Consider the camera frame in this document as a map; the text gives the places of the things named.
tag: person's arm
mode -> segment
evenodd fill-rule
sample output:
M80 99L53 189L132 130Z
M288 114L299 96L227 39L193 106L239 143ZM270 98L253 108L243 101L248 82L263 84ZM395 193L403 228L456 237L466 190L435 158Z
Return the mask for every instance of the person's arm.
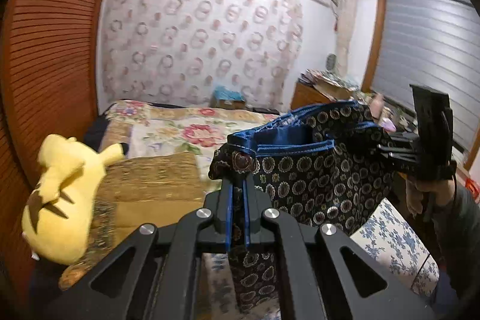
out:
M453 181L407 181L407 205L414 214L422 212L422 192L436 195L435 233L451 286L461 298L480 271L480 208L463 186L457 186L455 195Z

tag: person's hand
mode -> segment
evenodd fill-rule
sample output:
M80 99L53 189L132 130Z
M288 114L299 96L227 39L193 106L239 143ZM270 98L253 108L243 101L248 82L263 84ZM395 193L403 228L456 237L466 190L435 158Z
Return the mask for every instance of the person's hand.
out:
M415 178L406 180L406 206L416 216L423 212L423 193L434 193L437 206L445 206L455 195L455 183L450 181L418 181Z

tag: gray sleeve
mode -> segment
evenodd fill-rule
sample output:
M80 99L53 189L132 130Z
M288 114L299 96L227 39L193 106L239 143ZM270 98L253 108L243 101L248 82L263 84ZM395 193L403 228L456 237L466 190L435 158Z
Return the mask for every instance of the gray sleeve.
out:
M451 286L461 298L480 270L480 208L458 185L455 198L432 218Z

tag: window blind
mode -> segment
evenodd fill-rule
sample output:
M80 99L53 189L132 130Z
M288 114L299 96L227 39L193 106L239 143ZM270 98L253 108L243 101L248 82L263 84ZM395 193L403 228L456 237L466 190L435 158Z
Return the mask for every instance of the window blind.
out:
M448 93L454 140L469 150L480 116L480 17L469 0L386 0L371 88L413 110L410 83Z

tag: wooden dresser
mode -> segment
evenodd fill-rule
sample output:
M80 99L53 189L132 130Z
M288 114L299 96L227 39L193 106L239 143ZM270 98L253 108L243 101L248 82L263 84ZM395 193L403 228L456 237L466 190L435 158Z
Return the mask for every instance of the wooden dresser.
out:
M293 93L290 109L298 109L299 107L311 105L312 103L330 103L330 98L323 95L313 87L297 81L295 92Z

